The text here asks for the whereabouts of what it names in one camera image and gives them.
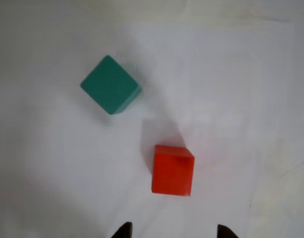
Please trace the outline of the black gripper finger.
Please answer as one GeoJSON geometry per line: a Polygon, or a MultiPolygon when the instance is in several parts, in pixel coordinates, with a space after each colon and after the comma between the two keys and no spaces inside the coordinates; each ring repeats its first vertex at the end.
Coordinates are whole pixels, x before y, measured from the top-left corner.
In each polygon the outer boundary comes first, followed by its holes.
{"type": "Polygon", "coordinates": [[[132,238],[132,222],[125,222],[113,234],[112,238],[132,238]]]}
{"type": "Polygon", "coordinates": [[[239,237],[227,226],[218,224],[217,238],[239,238],[239,237]]]}

